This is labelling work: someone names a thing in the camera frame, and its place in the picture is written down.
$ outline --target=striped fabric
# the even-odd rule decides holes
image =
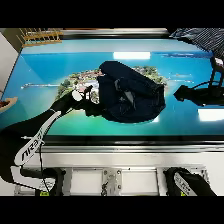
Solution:
[[[178,28],[170,37],[186,37],[198,48],[224,59],[224,28]]]

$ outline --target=island image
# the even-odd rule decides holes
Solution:
[[[168,79],[164,76],[159,75],[158,70],[155,66],[134,66],[133,70],[139,72],[140,74],[150,78],[157,84],[163,84],[165,88],[167,87]],[[78,73],[72,73],[69,75],[63,83],[58,86],[58,94],[55,100],[60,99],[65,94],[70,91],[77,90],[79,92],[84,92],[85,88],[92,85],[91,100],[94,103],[99,103],[98,88],[99,84],[96,80],[97,76],[103,75],[100,69],[86,70]]]

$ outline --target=black fabric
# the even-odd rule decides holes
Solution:
[[[97,78],[100,103],[106,108],[102,115],[105,119],[138,123],[156,118],[165,108],[164,85],[156,84],[118,61],[106,61],[99,68],[105,74]],[[133,104],[125,92],[133,96]]]

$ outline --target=robotic arm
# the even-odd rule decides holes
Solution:
[[[95,105],[86,100],[86,94],[91,91],[88,87],[84,96],[73,91],[53,103],[42,114],[6,127],[0,132],[0,176],[9,183],[18,184],[41,191],[51,191],[55,185],[55,176],[44,175],[40,171],[23,169],[34,153],[44,143],[43,138],[53,123],[71,109],[85,109],[87,116],[99,115],[91,111]]]

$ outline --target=navy garment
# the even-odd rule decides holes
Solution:
[[[105,119],[138,123],[156,118],[165,108],[164,85],[118,61],[105,61],[99,68],[105,74],[97,78]]]

